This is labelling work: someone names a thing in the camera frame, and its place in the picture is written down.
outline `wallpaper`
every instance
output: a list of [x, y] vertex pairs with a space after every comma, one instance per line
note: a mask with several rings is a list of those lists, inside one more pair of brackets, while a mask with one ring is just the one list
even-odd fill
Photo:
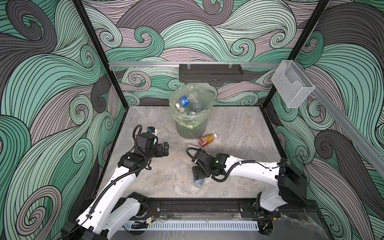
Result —
[[0, 1], [1, 239], [58, 239], [124, 114], [71, 0]]
[[[384, 2], [355, 1], [322, 14], [297, 61], [384, 155]], [[384, 238], [384, 180], [326, 109], [310, 95], [267, 109], [283, 148], [308, 176], [335, 239]]]
[[[317, 1], [83, 0], [109, 61], [288, 58]], [[168, 105], [178, 68], [114, 68], [129, 105]], [[242, 83], [201, 84], [216, 106], [260, 105], [275, 69], [245, 68]]]

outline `red wire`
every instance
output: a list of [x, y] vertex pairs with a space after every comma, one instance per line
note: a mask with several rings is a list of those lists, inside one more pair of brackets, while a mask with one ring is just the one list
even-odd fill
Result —
[[152, 212], [155, 214], [155, 218], [157, 217], [157, 213], [155, 213], [153, 209], [148, 209], [148, 210], [152, 210]]

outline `trash bin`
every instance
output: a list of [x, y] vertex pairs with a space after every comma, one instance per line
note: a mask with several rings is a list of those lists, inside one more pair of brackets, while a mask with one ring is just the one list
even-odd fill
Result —
[[[194, 93], [197, 96], [198, 101], [203, 104], [203, 110], [195, 116], [187, 115], [185, 112], [181, 113], [177, 111], [175, 106], [176, 103], [180, 102], [181, 98], [188, 96], [191, 93]], [[214, 101], [209, 92], [197, 84], [189, 83], [176, 90], [169, 98], [169, 111], [175, 119], [176, 129], [179, 135], [186, 139], [197, 139], [201, 137], [205, 132], [209, 113], [212, 111], [213, 105]]]

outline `gray stone surface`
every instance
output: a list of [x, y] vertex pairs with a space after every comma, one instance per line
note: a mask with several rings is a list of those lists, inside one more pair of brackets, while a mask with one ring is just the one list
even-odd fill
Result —
[[[107, 184], [120, 157], [133, 146], [132, 131], [141, 124], [158, 129], [160, 143], [169, 143], [169, 156], [152, 159], [152, 170], [142, 170], [124, 192], [138, 192], [147, 197], [256, 197], [268, 191], [270, 184], [240, 176], [229, 176], [223, 182], [205, 179], [203, 186], [193, 183], [192, 163], [185, 153], [187, 147], [197, 147], [196, 140], [186, 140], [177, 134], [169, 107], [130, 107], [116, 146], [107, 166], [99, 191]], [[280, 155], [259, 107], [214, 107], [207, 130], [218, 138], [204, 149], [215, 156], [227, 153], [242, 159], [279, 162]]]

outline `orange bottle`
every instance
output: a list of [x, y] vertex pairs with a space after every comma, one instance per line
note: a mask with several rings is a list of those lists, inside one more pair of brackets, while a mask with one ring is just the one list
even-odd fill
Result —
[[214, 141], [214, 138], [217, 138], [217, 134], [208, 134], [202, 137], [199, 137], [197, 140], [197, 143], [199, 144], [200, 148], [205, 147], [206, 145], [210, 144], [211, 142]]

